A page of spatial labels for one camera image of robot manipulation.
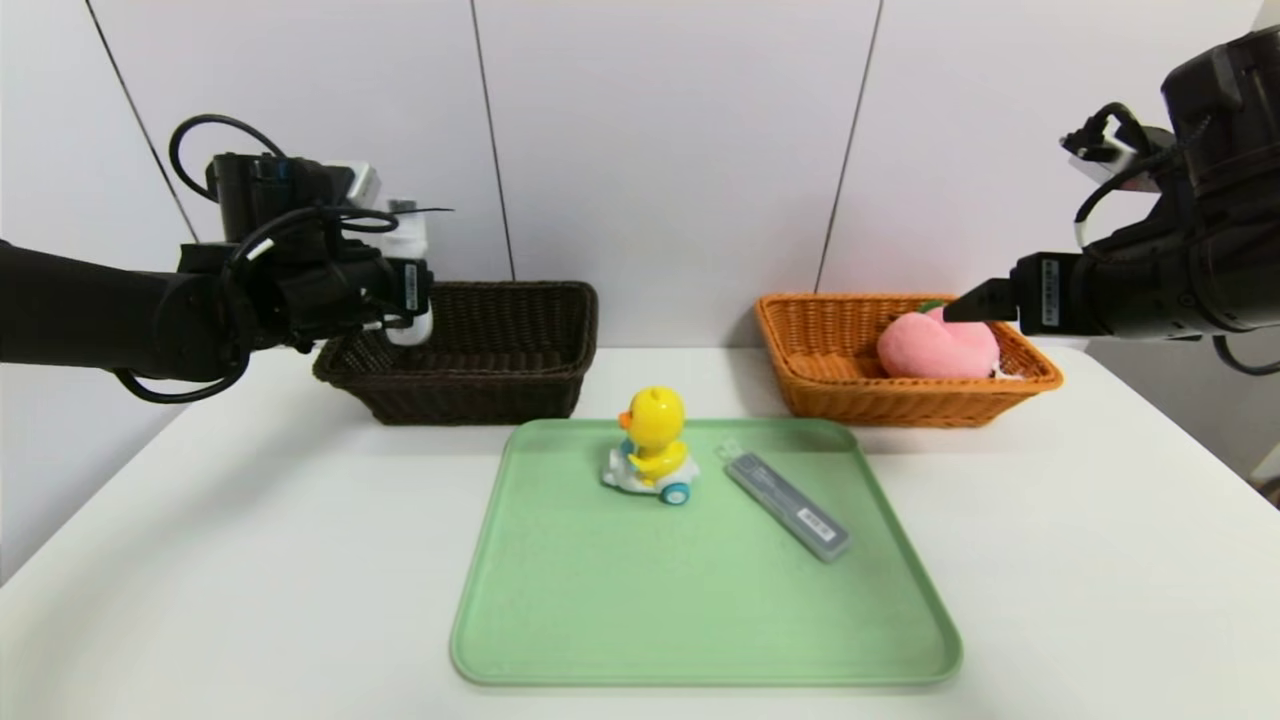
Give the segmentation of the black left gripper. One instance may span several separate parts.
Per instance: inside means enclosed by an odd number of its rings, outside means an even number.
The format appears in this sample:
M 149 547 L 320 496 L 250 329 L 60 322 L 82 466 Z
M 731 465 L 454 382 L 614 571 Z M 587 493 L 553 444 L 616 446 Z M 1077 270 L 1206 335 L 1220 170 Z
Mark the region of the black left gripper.
M 421 258 L 393 258 L 370 246 L 348 247 L 325 263 L 333 323 L 410 329 L 430 313 L 433 273 Z

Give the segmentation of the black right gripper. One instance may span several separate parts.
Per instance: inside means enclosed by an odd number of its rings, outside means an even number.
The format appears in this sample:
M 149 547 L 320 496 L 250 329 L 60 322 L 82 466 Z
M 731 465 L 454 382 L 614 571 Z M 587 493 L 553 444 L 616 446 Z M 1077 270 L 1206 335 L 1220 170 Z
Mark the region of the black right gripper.
M 1027 334 L 1174 340 L 1199 334 L 1198 243 L 1115 232 L 1084 252 L 1037 252 L 943 306 L 948 323 L 1016 323 Z

